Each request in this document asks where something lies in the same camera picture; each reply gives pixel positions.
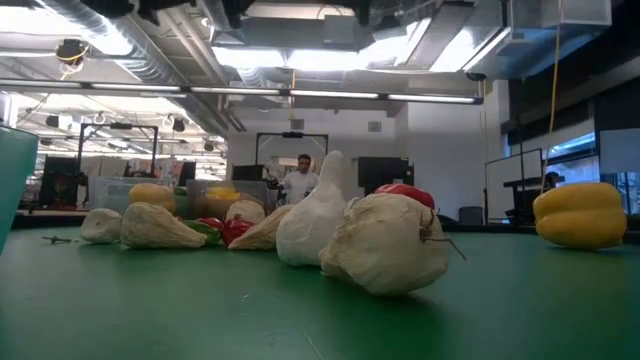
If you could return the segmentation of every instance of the person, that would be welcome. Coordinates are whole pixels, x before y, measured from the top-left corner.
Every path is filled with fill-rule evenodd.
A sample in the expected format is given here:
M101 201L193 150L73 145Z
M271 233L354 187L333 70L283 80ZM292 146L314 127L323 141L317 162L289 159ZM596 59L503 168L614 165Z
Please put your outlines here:
M555 189L558 182L560 182L560 174L555 171L548 172L547 175L544 176L544 190L549 191Z
M318 175L309 171L311 167L311 157L307 154L298 156L298 171L287 174L280 181L283 189L289 189L287 202L297 204L307 197L311 190L318 184Z

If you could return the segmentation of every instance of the wall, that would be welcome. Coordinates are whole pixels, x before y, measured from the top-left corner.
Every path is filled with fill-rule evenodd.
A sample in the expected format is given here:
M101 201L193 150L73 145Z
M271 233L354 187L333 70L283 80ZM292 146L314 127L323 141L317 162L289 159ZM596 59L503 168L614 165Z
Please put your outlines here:
M251 109L239 109L236 115L249 130L247 133L229 134L227 154L227 174L233 165L255 164L256 132L290 131L287 120L289 110L271 110L261 113ZM360 156L399 156L395 141L395 119L387 118L384 111L333 111L296 110L296 118L305 119L304 132L307 134L328 134L329 151L339 150L344 155L342 189L345 199L362 197L363 189L357 185ZM381 121L382 132L367 132L369 121ZM316 151L317 144L300 140L282 140L273 137L260 151L260 159L266 153L278 156L297 157L301 153Z
M484 206L484 164L504 156L500 123L508 120L508 85L493 83L485 108L408 104L408 156L416 186L429 191L440 213L454 219L463 206Z
M296 110L305 119L305 133L329 134L329 150L345 155L343 191L346 199L362 196L357 186L357 157L408 157L415 165L415 183L431 192L442 214L458 218L462 206L484 206L484 164L504 157L505 137L500 123L509 116L507 81L496 81L486 107L447 104L407 104L395 119L381 111ZM483 115L486 111L486 122ZM289 131L289 111L238 109L249 133L230 134L228 165L255 163L255 132ZM368 133L367 122L382 121L381 133ZM271 146L290 157L309 152L299 147Z

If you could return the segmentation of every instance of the white shirt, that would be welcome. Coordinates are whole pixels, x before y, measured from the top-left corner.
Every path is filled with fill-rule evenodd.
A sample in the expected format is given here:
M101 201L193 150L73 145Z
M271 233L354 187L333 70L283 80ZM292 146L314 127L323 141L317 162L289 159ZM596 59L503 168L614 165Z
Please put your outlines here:
M287 196L287 202L289 204L297 204L305 198L307 193L310 193L313 188L318 184L318 175L307 172L301 174L298 171L287 174L280 182L285 189L290 189Z

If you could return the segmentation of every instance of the yellow bell pepper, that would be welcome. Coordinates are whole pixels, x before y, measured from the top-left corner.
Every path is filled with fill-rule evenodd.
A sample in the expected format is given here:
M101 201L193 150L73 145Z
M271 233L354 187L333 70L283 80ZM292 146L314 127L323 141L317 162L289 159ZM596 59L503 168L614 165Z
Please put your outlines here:
M136 202L158 205L167 209L170 213L176 212L176 200L168 186L143 183L131 188L129 191L129 205Z
M606 183L567 185L533 202L536 231L561 246L584 249L622 244L627 217L618 191Z
M222 199L222 200L238 200L240 199L240 193L232 187L210 187L207 188L207 198L209 199Z

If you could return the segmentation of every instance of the red bell pepper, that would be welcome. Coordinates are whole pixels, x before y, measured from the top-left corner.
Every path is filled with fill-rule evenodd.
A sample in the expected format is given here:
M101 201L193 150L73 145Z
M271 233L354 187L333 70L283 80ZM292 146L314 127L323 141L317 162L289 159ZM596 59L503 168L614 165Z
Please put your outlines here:
M201 222L203 224L207 224L214 229L218 229L220 231L224 230L224 223L216 218L200 218L196 220L197 222Z
M419 201L422 205L436 210L436 203L431 194L407 184L387 184L379 187L374 194L398 194Z
M229 247L233 240L247 232L253 225L255 224L251 221L244 220L240 215L236 214L233 219L225 222L224 230L222 231L222 241Z

